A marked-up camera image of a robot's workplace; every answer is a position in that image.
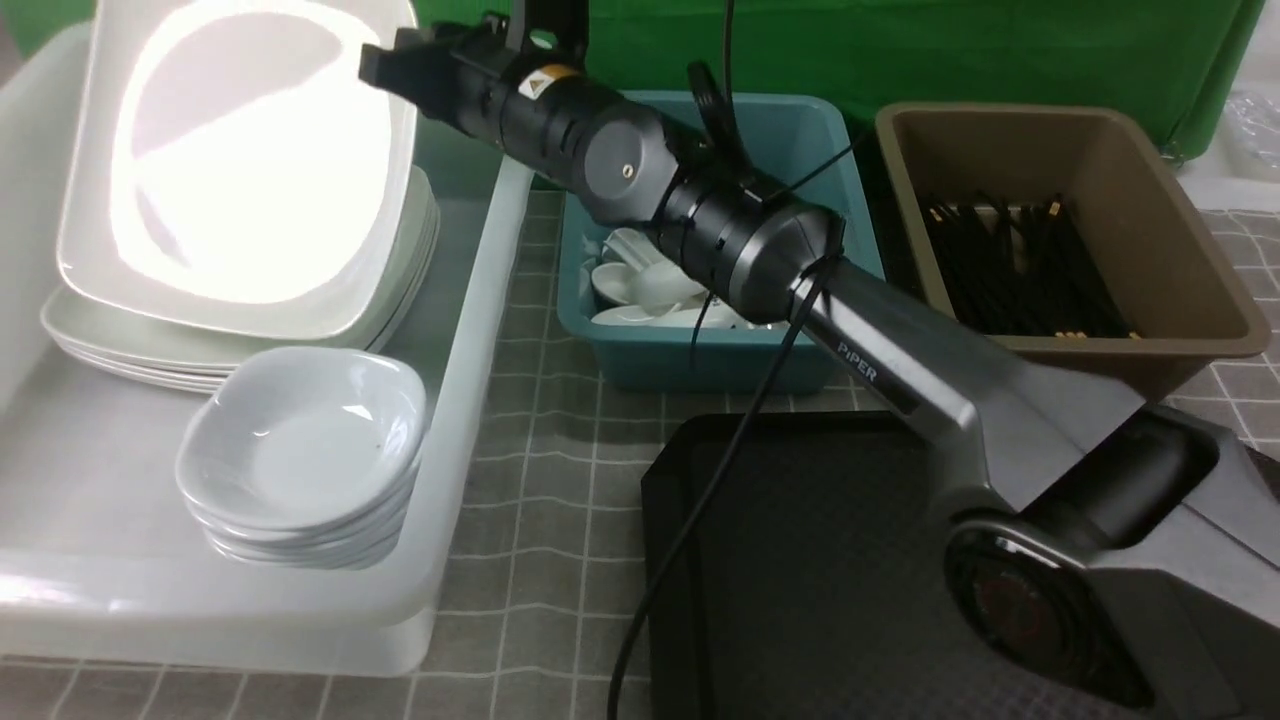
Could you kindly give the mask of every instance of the plastic bag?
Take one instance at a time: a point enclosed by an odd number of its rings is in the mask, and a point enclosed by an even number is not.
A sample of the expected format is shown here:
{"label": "plastic bag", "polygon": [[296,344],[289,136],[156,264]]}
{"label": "plastic bag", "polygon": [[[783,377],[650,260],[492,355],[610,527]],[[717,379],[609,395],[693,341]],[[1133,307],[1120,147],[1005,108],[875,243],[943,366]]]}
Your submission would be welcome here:
{"label": "plastic bag", "polygon": [[1280,181],[1280,102],[1254,90],[1234,90],[1222,110],[1236,158],[1252,176]]}

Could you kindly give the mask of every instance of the warning label sticker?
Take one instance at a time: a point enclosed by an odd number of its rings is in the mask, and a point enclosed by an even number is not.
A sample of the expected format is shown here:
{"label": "warning label sticker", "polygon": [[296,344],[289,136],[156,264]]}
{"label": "warning label sticker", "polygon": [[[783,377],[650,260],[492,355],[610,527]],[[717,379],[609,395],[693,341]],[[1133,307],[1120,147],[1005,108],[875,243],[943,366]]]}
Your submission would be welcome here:
{"label": "warning label sticker", "polygon": [[568,65],[547,65],[539,68],[529,73],[529,77],[520,83],[520,94],[530,100],[538,100],[556,81],[576,74],[577,70]]}

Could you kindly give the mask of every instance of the green screen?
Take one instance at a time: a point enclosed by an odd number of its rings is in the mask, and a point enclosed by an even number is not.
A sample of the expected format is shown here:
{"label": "green screen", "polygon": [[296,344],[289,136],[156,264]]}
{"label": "green screen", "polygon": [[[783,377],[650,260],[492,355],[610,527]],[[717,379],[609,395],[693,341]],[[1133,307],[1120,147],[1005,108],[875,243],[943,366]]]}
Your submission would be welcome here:
{"label": "green screen", "polygon": [[[507,3],[417,0],[424,23]],[[1172,154],[1208,146],[1263,0],[739,0],[735,91],[817,95],[854,119],[899,100],[1102,105]],[[627,90],[719,65],[722,0],[595,0],[590,72]],[[90,0],[0,0],[31,54]]]}

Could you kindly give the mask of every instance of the stack of bowls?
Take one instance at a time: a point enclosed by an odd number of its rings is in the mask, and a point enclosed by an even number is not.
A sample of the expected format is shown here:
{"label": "stack of bowls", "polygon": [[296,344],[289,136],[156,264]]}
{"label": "stack of bowls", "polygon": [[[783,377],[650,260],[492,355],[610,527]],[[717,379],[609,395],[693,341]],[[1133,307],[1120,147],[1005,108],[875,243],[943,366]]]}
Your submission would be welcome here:
{"label": "stack of bowls", "polygon": [[209,544],[252,564],[356,569],[399,538],[429,424],[412,368],[366,352],[255,355],[192,418],[178,487]]}

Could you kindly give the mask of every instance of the robotic arm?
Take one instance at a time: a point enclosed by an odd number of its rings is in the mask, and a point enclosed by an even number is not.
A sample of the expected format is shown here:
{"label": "robotic arm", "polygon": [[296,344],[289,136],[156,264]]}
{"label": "robotic arm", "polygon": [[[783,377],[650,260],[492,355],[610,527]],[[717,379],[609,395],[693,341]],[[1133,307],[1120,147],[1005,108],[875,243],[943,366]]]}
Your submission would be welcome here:
{"label": "robotic arm", "polygon": [[[584,1],[517,0],[366,46],[360,76],[648,231],[744,318],[797,319],[842,218],[754,170],[705,97],[709,137],[591,81],[586,33]],[[1280,506],[1231,433],[1021,360],[847,260],[819,291],[804,332],[934,450],[947,583],[983,639],[1155,716],[1280,717]],[[1004,632],[1023,612],[1041,632]]]}

